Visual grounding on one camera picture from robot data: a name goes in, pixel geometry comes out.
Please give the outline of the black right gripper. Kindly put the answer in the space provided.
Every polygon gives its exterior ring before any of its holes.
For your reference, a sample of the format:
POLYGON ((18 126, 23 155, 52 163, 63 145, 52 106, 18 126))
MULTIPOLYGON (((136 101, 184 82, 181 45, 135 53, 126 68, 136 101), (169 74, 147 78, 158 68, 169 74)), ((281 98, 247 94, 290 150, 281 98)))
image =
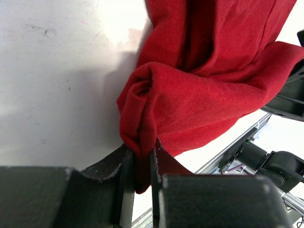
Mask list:
POLYGON ((304 120, 304 60, 291 71, 281 91, 261 110, 280 117, 304 120))

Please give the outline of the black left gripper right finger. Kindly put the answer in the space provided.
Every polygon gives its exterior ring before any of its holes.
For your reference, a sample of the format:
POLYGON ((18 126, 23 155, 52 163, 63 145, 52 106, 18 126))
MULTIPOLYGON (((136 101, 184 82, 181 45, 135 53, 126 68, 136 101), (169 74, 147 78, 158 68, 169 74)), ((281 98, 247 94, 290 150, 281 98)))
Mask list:
POLYGON ((150 155, 155 228, 289 228, 272 182, 261 176, 198 175, 160 141, 150 155))

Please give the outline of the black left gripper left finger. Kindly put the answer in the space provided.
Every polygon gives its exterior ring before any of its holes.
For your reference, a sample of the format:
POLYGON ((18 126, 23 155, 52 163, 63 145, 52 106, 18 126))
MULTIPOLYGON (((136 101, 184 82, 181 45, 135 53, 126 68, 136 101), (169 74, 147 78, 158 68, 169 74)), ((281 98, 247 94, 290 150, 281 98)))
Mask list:
POLYGON ((0 169, 3 228, 129 228, 133 202, 133 153, 125 145, 82 171, 0 169))

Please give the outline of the dark red t shirt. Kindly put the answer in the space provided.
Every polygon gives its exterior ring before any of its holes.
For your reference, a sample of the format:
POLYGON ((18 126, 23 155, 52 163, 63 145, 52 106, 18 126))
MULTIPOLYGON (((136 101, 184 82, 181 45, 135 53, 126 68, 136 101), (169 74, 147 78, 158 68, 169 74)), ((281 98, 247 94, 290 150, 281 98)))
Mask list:
POLYGON ((153 30, 117 105, 135 152, 135 191, 150 186, 157 140, 176 156, 203 147, 271 101, 304 57, 277 41, 294 0, 149 0, 153 30))

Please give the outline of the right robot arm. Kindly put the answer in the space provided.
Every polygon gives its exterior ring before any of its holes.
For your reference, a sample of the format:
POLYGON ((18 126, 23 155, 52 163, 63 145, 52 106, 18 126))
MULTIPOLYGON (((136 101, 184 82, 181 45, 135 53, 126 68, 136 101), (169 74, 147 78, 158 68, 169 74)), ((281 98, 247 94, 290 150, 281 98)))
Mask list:
MULTIPOLYGON (((304 120, 303 60, 294 66, 282 90, 262 109, 280 117, 304 120)), ((238 160, 257 175, 268 177, 283 192, 289 192, 304 181, 303 159, 286 151, 267 153, 254 145, 251 138, 243 137, 224 153, 218 164, 221 174, 233 161, 238 160)))

